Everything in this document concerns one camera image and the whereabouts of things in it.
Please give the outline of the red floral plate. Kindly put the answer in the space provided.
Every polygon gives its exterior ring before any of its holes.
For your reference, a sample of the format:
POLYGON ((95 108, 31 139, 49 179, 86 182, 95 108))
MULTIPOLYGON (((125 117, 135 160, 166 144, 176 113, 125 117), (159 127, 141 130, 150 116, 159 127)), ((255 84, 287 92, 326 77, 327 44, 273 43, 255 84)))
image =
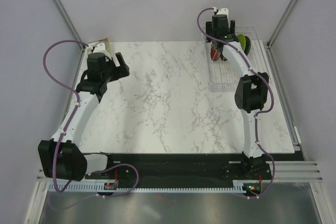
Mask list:
POLYGON ((218 60, 223 60, 224 59, 222 53, 214 47, 211 48, 210 57, 211 57, 212 61, 218 61, 218 60))

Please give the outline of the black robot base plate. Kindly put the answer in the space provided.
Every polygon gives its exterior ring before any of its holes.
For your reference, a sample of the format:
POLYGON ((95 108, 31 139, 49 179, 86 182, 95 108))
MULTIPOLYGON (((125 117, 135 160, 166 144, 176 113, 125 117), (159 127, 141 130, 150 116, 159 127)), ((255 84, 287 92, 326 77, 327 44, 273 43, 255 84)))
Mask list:
POLYGON ((120 188, 229 188, 235 180, 272 178, 265 156, 251 161, 242 154, 109 154, 106 171, 86 179, 117 179, 120 188))

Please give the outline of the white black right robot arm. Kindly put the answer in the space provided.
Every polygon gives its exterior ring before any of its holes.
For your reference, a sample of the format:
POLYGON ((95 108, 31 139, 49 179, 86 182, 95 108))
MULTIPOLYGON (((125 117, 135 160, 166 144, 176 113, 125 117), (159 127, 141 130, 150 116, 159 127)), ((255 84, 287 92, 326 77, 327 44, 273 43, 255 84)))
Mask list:
POLYGON ((210 58, 229 62, 238 78, 234 100, 243 116, 245 140, 240 172, 251 179, 266 167, 264 152, 259 147, 257 114, 267 101, 269 76, 253 69, 247 58, 249 49, 241 45, 235 34, 235 21, 229 22, 226 14, 215 14, 206 22, 206 37, 211 43, 210 58))

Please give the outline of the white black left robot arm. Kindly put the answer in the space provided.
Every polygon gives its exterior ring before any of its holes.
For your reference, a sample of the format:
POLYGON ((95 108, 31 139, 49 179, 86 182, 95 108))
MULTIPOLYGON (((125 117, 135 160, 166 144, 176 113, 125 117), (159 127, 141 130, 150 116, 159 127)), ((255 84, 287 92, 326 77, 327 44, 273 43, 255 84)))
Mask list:
POLYGON ((107 84, 130 74, 122 54, 117 52, 115 56, 118 66, 102 52, 89 54, 87 69, 76 86, 76 100, 70 112, 51 139, 42 140, 38 145, 46 177, 81 181, 86 174, 96 171, 103 178, 114 175, 115 165, 107 161, 107 156, 84 155, 79 149, 79 143, 92 113, 107 91, 107 84))

